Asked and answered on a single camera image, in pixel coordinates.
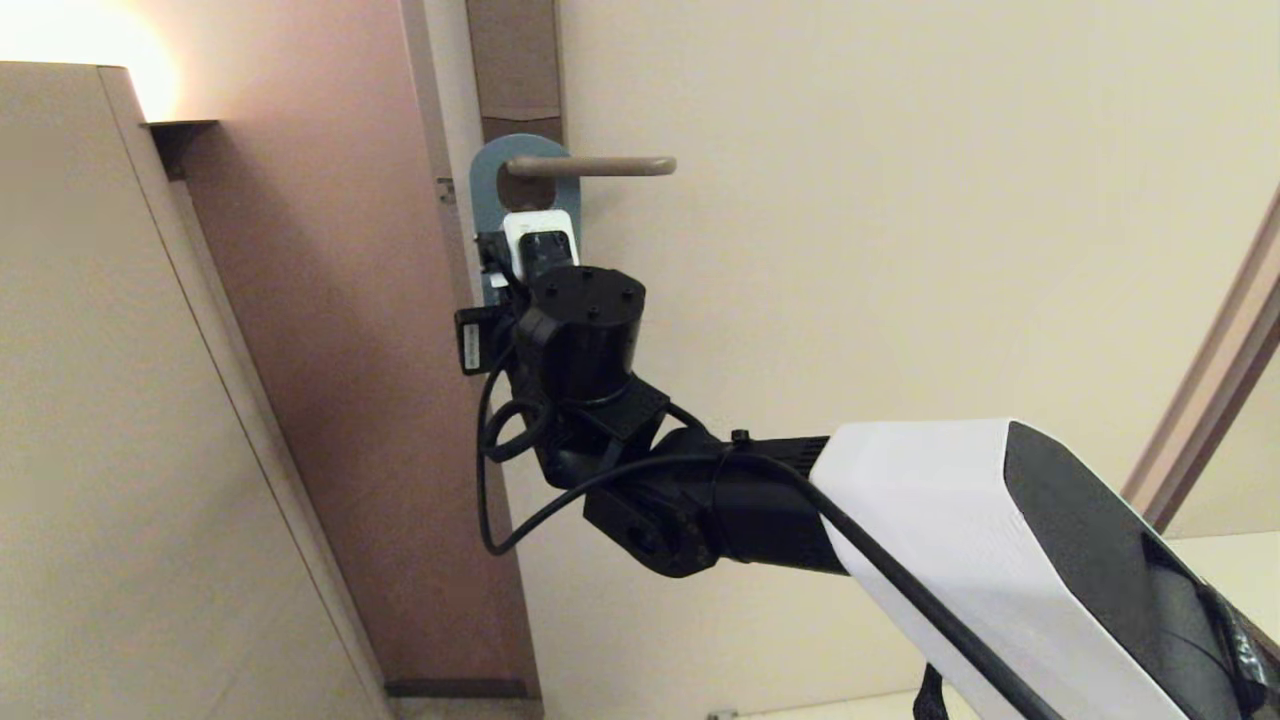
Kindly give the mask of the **white door hanger sign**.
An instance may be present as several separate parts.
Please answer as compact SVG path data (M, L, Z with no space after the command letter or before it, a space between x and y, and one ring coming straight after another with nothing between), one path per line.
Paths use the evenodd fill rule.
M568 158L570 151L559 142L540 135L507 135L485 143L474 156L468 172L471 214L474 220L474 254L477 269L474 274L480 283L479 297L486 306L513 304L517 313L529 305L529 297L518 288L498 286L503 281L500 269L492 265L483 243L489 234L503 236L503 222L513 210L500 199L499 174L506 163L516 158Z

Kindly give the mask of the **brown door lock plate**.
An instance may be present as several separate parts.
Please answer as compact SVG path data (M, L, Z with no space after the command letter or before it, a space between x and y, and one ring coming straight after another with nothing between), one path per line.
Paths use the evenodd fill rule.
M557 0L466 0L483 137L564 142Z

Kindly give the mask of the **white room door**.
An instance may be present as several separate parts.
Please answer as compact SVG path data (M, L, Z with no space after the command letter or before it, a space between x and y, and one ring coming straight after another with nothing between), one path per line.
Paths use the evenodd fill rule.
M1121 486L1280 183L1280 0L557 0L582 250L714 432L1012 416Z

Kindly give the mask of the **dark skirting board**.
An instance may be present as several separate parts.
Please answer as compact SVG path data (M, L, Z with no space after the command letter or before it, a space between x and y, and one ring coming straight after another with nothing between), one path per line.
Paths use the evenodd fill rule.
M430 679L410 678L384 683L385 693L392 698L430 698L430 700L527 700L526 684L518 679L495 678L457 678Z

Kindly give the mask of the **white shelf board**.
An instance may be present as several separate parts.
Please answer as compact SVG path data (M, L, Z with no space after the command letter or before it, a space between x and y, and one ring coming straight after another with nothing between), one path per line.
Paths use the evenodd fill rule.
M1199 577L1280 644L1280 532L1171 539Z

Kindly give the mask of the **taupe side doorway frame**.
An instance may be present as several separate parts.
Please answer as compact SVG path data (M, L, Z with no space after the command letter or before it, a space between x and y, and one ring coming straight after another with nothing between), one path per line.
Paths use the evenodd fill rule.
M1123 497L1156 530L1184 505L1280 346L1280 183Z

